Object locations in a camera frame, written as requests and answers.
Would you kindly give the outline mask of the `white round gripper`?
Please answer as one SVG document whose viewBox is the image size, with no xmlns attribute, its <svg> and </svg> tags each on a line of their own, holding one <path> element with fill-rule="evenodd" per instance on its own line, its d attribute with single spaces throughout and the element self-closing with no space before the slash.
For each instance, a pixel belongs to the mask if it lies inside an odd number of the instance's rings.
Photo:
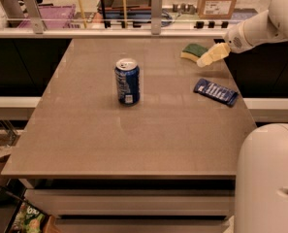
<svg viewBox="0 0 288 233">
<path fill-rule="evenodd" d="M 246 37 L 245 25 L 236 24 L 232 26 L 224 37 L 226 43 L 217 43 L 205 52 L 198 60 L 197 65 L 201 68 L 211 63 L 224 59 L 231 52 L 242 53 L 253 49 Z"/>
</svg>

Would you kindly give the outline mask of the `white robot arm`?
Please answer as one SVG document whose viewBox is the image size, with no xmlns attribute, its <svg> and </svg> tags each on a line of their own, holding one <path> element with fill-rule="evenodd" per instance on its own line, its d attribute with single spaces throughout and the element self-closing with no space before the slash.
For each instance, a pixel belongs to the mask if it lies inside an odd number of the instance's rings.
<svg viewBox="0 0 288 233">
<path fill-rule="evenodd" d="M 224 40 L 234 53 L 288 42 L 288 0 L 271 0 L 262 13 L 230 27 Z M 263 125 L 240 149 L 234 233 L 288 233 L 288 99 L 250 98 L 247 107 Z"/>
</svg>

